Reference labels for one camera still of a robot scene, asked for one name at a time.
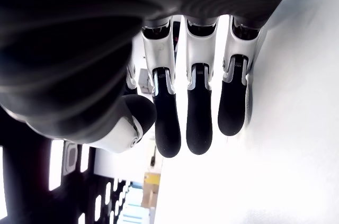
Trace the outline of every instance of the white surface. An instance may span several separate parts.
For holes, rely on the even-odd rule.
[[[155,224],[338,223],[338,15],[339,0],[280,4],[253,70],[251,121],[229,138],[217,127],[227,17],[220,20],[212,146],[195,156],[183,136],[177,157],[164,160]],[[177,79],[186,78],[182,33]],[[176,80],[182,135],[186,87]]]
[[[114,179],[114,183],[113,183],[113,191],[117,191],[118,189],[118,179]]]
[[[110,224],[114,223],[114,211],[111,211],[110,213]]]
[[[119,194],[119,206],[122,206],[122,199],[123,199],[123,193],[120,192],[120,194]]]
[[[147,139],[142,139],[133,148],[120,154],[97,149],[94,173],[144,183],[144,175],[148,171],[153,151],[154,141]]]
[[[81,151],[81,164],[80,171],[85,172],[88,169],[88,157],[90,154],[90,147],[86,144],[83,144]]]
[[[115,210],[114,210],[114,212],[115,212],[115,216],[118,216],[118,213],[119,213],[119,200],[116,200],[116,202],[115,202]]]

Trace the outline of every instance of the black fingertip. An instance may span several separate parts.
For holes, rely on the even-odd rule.
[[[245,121],[246,86],[222,81],[218,126],[225,136],[236,135]]]
[[[211,92],[188,90],[186,140],[189,150],[196,155],[206,153],[212,144]]]
[[[157,109],[155,140],[160,154],[173,158],[181,147],[181,134],[176,110],[175,94],[169,93],[153,97]]]

